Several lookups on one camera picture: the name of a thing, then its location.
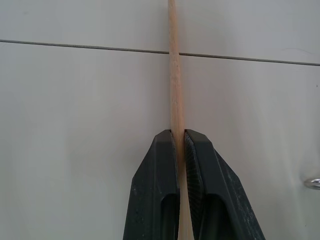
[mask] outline light wood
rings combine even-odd
[[[193,240],[193,230],[188,199],[186,163],[184,157],[184,104],[180,78],[180,60],[178,47],[178,26],[175,0],[168,0],[169,12],[169,58],[170,58],[170,110],[171,132],[175,142],[178,179],[180,186],[179,240]]]

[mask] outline wooden dowel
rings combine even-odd
[[[178,240],[193,240],[193,230],[188,199],[186,163],[184,157],[184,104],[182,95],[178,26],[175,0],[168,0],[169,11],[169,58],[170,58],[170,111],[171,132],[175,142],[176,161],[180,186],[180,217]]]

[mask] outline gray line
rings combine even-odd
[[[47,43],[47,42],[35,42],[35,41],[16,41],[16,40],[5,40],[5,39],[0,39],[0,43],[29,44],[29,45],[40,45],[40,46],[64,47],[64,48],[78,48],[78,49],[99,49],[99,50],[150,53],[150,54],[169,54],[168,51],[132,49],[132,48],[121,48],[121,47],[107,47],[107,46],[63,44],[63,43]],[[263,63],[320,66],[320,63],[302,62],[302,61],[282,61],[282,60],[270,60],[270,59],[237,57],[237,56],[220,56],[220,55],[197,54],[197,53],[186,53],[186,52],[180,52],[180,55],[181,56],[188,56],[188,57],[210,58],[210,59],[229,59],[229,60],[241,60],[241,61],[263,62]]]

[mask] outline silver knob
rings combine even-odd
[[[304,181],[304,185],[309,189],[320,190],[320,178],[309,178]]]

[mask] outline white panel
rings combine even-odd
[[[319,238],[320,68],[184,57],[186,128],[239,176],[267,240]]]
[[[317,0],[176,0],[181,52],[320,63]],[[167,51],[167,0],[2,0],[0,39]]]
[[[132,177],[170,128],[168,56],[0,51],[0,238],[122,239]]]
[[[168,56],[0,45],[0,231],[122,239],[131,179],[170,127]],[[315,240],[320,68],[182,57],[186,127],[233,168],[266,239]]]

